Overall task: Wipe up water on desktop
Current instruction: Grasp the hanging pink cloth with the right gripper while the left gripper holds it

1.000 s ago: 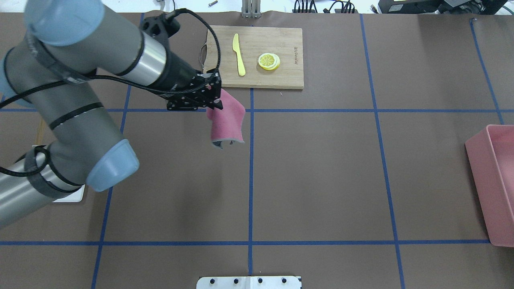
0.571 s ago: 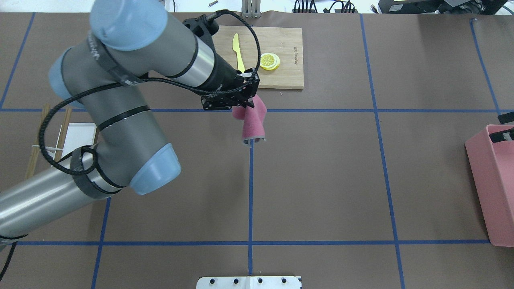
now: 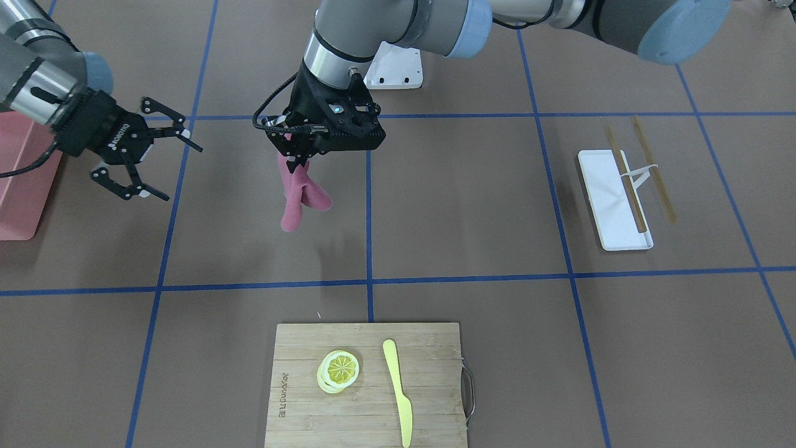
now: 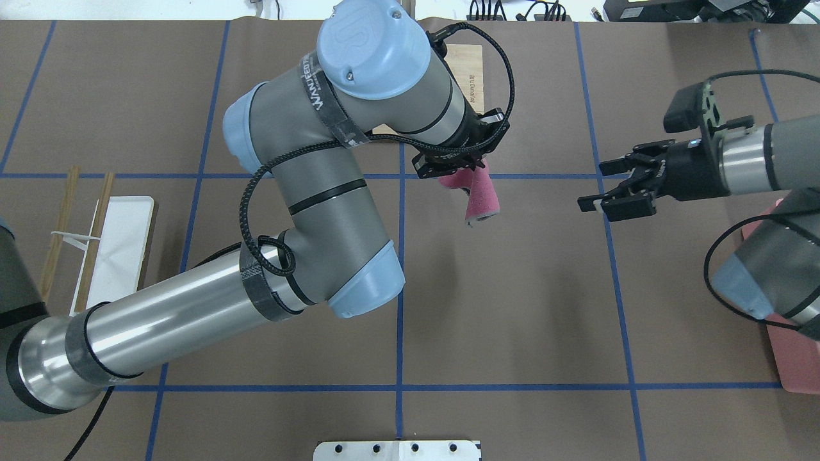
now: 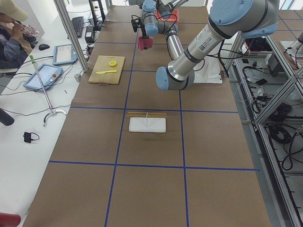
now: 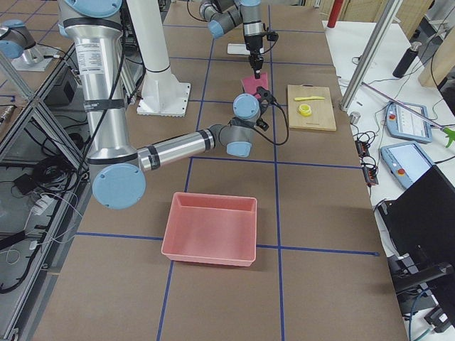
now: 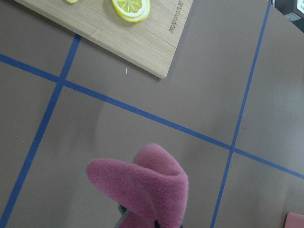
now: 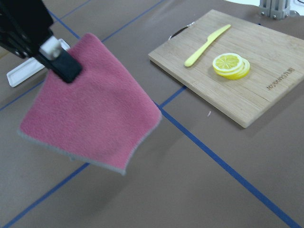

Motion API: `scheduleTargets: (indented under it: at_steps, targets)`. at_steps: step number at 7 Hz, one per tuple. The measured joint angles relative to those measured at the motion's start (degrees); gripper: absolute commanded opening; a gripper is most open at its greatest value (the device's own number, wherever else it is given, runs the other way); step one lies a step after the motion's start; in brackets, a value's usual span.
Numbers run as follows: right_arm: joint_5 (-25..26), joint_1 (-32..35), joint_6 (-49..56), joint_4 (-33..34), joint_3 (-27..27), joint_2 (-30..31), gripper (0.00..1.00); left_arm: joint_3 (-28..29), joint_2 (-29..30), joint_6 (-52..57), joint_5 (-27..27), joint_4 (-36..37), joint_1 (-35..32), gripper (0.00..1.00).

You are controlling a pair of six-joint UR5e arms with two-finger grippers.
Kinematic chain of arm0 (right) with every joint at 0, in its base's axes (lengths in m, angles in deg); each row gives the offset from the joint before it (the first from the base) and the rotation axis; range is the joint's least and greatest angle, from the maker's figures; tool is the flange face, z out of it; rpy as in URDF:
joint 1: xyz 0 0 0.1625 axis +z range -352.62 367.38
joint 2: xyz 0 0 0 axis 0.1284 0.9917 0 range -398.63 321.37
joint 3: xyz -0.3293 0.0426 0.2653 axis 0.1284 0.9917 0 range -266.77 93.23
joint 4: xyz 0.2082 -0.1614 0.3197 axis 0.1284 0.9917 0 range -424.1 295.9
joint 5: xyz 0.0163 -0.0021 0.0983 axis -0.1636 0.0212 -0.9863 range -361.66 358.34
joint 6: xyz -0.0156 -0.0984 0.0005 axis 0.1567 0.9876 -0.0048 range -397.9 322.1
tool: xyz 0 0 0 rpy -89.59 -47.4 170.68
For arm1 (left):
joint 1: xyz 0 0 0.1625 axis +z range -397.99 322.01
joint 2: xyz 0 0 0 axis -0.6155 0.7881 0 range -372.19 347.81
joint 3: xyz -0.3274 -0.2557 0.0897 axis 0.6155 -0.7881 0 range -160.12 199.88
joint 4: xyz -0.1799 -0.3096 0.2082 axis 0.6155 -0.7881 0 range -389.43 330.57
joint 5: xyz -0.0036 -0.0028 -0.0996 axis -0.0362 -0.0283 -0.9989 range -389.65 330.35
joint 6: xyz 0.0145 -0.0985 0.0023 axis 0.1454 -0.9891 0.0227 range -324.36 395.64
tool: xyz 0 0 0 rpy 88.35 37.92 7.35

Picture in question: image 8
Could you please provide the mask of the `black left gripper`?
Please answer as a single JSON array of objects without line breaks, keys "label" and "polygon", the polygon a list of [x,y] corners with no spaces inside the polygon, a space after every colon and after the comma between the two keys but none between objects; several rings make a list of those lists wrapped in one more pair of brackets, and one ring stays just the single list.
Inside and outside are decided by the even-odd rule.
[{"label": "black left gripper", "polygon": [[41,0],[0,2],[0,45],[20,57],[34,57],[65,83],[72,83],[82,66],[53,36],[53,19]]}]

